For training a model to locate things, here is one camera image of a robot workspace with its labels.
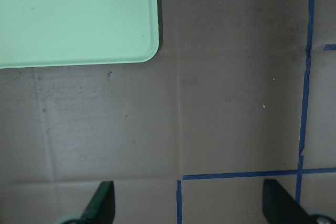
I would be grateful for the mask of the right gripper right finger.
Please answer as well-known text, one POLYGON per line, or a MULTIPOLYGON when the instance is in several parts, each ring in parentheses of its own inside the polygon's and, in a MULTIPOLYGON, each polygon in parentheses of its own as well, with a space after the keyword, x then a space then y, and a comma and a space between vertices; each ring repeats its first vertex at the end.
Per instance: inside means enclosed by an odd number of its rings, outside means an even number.
POLYGON ((315 223, 275 179, 264 179, 263 214, 268 223, 315 223))

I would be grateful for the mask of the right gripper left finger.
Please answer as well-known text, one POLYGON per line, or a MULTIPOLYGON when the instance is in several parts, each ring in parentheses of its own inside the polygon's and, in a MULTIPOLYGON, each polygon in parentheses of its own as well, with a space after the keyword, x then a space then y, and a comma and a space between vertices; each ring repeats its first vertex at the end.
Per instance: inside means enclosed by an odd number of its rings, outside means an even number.
POLYGON ((110 224, 115 218, 113 181, 101 182, 80 216, 80 223, 110 224))

